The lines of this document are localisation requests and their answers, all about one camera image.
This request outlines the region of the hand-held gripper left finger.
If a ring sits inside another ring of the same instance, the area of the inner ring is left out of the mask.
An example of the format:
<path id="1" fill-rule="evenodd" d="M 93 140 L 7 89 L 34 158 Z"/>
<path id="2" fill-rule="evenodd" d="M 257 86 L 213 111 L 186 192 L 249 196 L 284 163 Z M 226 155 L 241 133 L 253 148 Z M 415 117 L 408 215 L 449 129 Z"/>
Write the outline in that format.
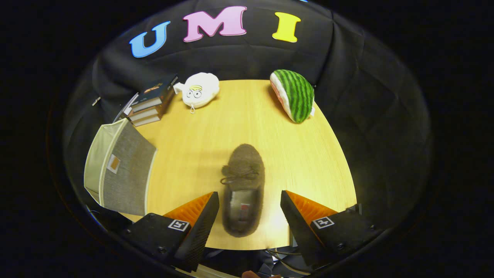
<path id="1" fill-rule="evenodd" d="M 196 271 L 218 211 L 218 192 L 210 192 L 164 215 L 148 213 L 122 237 L 161 264 Z"/>

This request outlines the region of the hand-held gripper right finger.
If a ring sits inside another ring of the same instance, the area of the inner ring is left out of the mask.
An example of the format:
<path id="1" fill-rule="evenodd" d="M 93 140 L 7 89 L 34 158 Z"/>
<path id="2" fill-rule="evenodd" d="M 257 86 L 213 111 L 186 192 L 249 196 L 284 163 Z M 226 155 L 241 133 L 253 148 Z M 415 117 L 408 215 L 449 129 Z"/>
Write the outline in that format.
<path id="1" fill-rule="evenodd" d="M 280 206 L 305 263 L 313 270 L 346 259 L 383 233 L 358 205 L 337 212 L 283 190 Z"/>

